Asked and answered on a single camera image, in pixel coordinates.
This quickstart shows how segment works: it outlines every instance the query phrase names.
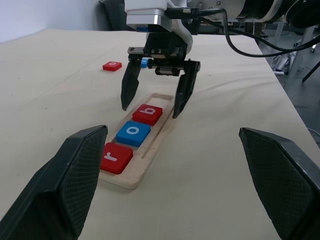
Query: black cable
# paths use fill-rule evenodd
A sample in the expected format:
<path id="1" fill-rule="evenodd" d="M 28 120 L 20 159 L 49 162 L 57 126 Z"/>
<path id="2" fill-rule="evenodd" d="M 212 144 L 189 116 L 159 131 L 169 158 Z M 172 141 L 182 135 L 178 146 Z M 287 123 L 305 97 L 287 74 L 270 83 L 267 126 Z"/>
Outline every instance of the black cable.
<path id="1" fill-rule="evenodd" d="M 307 75 L 305 75 L 305 77 L 302 79 L 302 82 L 304 83 L 315 72 L 315 70 L 318 69 L 318 67 L 320 67 L 320 61 L 311 69 L 311 71 Z"/>
<path id="2" fill-rule="evenodd" d="M 216 22 L 211 22 L 210 23 L 212 26 L 218 28 L 218 29 L 224 29 L 224 26 L 216 23 Z M 320 42 L 320 35 L 315 37 L 314 39 L 310 40 L 309 42 L 306 42 L 305 44 L 299 46 L 299 47 L 295 47 L 295 48 L 292 48 L 292 49 L 286 49 L 286 48 L 282 48 L 282 47 L 278 47 L 276 45 L 273 45 L 272 43 L 268 42 L 267 40 L 263 39 L 262 37 L 259 37 L 259 36 L 256 36 L 256 35 L 253 35 L 251 33 L 247 33 L 247 32 L 244 32 L 244 31 L 239 31 L 239 30 L 236 30 L 236 29 L 233 29 L 233 28 L 230 28 L 228 27 L 228 30 L 229 32 L 231 33 L 235 33 L 235 34 L 239 34 L 239 35 L 243 35 L 243 36 L 246 36 L 246 37 L 249 37 L 249 38 L 252 38 L 254 40 L 257 40 L 259 42 L 262 42 L 264 43 L 265 45 L 275 49 L 275 50 L 278 50 L 278 51 L 282 51 L 282 52 L 286 52 L 286 51 L 291 51 L 292 49 L 295 49 L 296 51 L 300 51 L 300 50 L 303 50 L 305 48 L 305 46 L 308 46 L 309 48 L 312 47 L 314 44 L 317 44 Z"/>
<path id="3" fill-rule="evenodd" d="M 214 14 L 217 14 L 217 13 L 221 13 L 222 14 L 222 23 L 223 23 L 225 39 L 226 39 L 228 45 L 230 46 L 230 48 L 232 48 L 238 54 L 241 54 L 241 55 L 246 56 L 246 57 L 251 57 L 251 58 L 268 58 L 268 57 L 280 56 L 280 55 L 283 55 L 283 54 L 286 54 L 286 53 L 291 53 L 291 52 L 297 51 L 297 48 L 288 49 L 286 51 L 281 51 L 281 52 L 272 53 L 272 54 L 250 54 L 250 53 L 241 51 L 236 46 L 234 46 L 234 44 L 232 43 L 232 41 L 230 39 L 229 26 L 228 26 L 228 16 L 227 16 L 226 10 L 224 8 L 218 8 L 218 9 L 215 9 L 213 12 L 214 12 Z M 210 25 L 213 25 L 212 23 L 214 23 L 214 22 L 212 22 L 209 19 L 206 19 L 204 17 L 201 17 L 200 19 L 203 22 L 205 22 L 207 24 L 210 24 Z M 310 48 L 311 47 L 311 46 L 309 46 L 310 42 L 307 42 L 306 44 L 304 44 L 304 46 L 300 46 L 299 47 L 299 51 Z"/>
<path id="4" fill-rule="evenodd" d="M 222 25 L 220 25 L 220 24 L 218 24 L 216 22 L 210 21 L 209 19 L 203 18 L 205 16 L 211 16 L 211 15 L 221 14 L 221 13 L 225 14 L 226 21 L 228 21 L 227 12 L 225 11 L 224 8 L 214 8 L 214 9 L 206 9 L 206 10 L 200 10 L 198 8 L 167 8 L 167 10 L 165 11 L 165 15 L 169 19 L 200 19 L 203 22 L 208 23 L 208 24 L 210 24 L 210 25 L 212 25 L 212 26 L 214 26 L 216 28 L 225 29 L 224 26 L 222 26 Z M 301 46 L 297 46 L 297 47 L 291 48 L 291 49 L 286 49 L 286 48 L 282 48 L 282 47 L 278 47 L 276 45 L 273 45 L 272 43 L 268 42 L 267 40 L 263 39 L 262 37 L 255 36 L 253 34 L 250 34 L 250 33 L 247 33 L 247 32 L 243 32 L 243 31 L 239 31 L 239 30 L 236 30 L 236 29 L 232 29 L 232 28 L 230 28 L 228 26 L 228 22 L 227 22 L 226 25 L 227 25 L 227 29 L 228 29 L 229 32 L 240 34 L 240 35 L 244 35 L 246 37 L 255 39 L 255 40 L 260 41 L 260 42 L 264 43 L 265 45 L 267 45 L 267 46 L 269 46 L 269 47 L 271 47 L 271 48 L 273 48 L 275 50 L 281 51 L 281 52 L 278 52 L 278 53 L 274 53 L 270 57 L 279 56 L 279 55 L 282 55 L 282 54 L 285 54 L 285 53 L 304 50 L 304 49 L 310 48 L 313 45 L 315 45 L 315 44 L 320 42 L 320 35 L 319 35 L 316 38 L 310 40 L 309 42 L 304 43 Z"/>

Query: beige table surface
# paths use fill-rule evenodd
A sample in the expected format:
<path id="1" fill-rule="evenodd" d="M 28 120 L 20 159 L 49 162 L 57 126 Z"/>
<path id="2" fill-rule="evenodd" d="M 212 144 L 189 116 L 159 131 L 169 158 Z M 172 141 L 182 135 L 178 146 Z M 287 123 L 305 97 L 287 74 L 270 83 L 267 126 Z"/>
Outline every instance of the beige table surface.
<path id="1" fill-rule="evenodd" d="M 261 53 L 255 42 L 235 45 Z M 65 138 L 122 111 L 128 47 L 145 34 L 45 30 L 0 45 L 0 217 Z M 255 191 L 240 127 L 297 143 L 320 165 L 320 151 L 265 59 L 233 52 L 224 36 L 199 35 L 194 93 L 134 191 L 99 181 L 80 240 L 277 240 Z M 102 71 L 109 61 L 117 72 Z M 174 95 L 177 77 L 142 69 L 131 110 L 154 92 Z"/>

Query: chair leg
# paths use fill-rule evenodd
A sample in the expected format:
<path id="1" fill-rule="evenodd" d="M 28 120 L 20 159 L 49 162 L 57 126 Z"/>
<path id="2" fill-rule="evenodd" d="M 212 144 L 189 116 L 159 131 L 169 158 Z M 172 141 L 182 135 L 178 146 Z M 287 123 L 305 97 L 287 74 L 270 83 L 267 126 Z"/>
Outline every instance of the chair leg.
<path id="1" fill-rule="evenodd" d="M 317 70 L 317 68 L 320 67 L 320 61 L 310 70 L 310 72 L 302 79 L 302 82 L 304 83 L 314 72 Z"/>

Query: blue component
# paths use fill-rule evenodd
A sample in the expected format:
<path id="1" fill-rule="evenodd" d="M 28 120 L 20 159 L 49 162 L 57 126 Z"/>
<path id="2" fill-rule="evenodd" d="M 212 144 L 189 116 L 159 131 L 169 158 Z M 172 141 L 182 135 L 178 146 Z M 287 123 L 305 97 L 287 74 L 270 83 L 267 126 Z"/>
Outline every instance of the blue component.
<path id="1" fill-rule="evenodd" d="M 151 127 L 147 124 L 135 121 L 127 121 L 120 131 L 118 131 L 115 138 L 121 144 L 140 147 L 150 133 L 150 130 Z"/>
<path id="2" fill-rule="evenodd" d="M 149 58 L 143 57 L 142 60 L 141 60 L 140 66 L 141 66 L 143 69 L 147 68 L 147 67 L 148 67 L 148 61 L 149 61 Z"/>
<path id="3" fill-rule="evenodd" d="M 149 28 L 146 27 L 146 26 L 137 27 L 136 30 L 139 31 L 139 32 L 144 32 L 144 33 L 148 33 L 149 32 Z"/>

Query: wooden tray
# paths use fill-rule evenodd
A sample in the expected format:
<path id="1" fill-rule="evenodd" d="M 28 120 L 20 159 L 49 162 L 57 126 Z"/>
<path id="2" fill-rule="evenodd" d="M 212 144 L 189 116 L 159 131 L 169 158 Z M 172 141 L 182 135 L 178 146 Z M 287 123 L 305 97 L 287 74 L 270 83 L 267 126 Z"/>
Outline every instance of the wooden tray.
<path id="1" fill-rule="evenodd" d="M 148 104 L 163 109 L 163 113 L 151 131 L 145 138 L 140 147 L 129 146 L 118 143 L 116 140 L 117 132 L 127 122 L 132 120 L 133 113 L 142 105 Z M 108 171 L 100 170 L 99 178 L 110 183 L 119 185 L 128 189 L 136 189 L 148 171 L 152 160 L 157 154 L 160 144 L 167 136 L 173 125 L 173 110 L 175 99 L 170 95 L 153 93 L 147 100 L 135 106 L 131 112 L 119 123 L 112 134 L 108 134 L 105 143 L 117 143 L 133 149 L 133 158 L 128 163 L 121 174 L 113 174 Z"/>

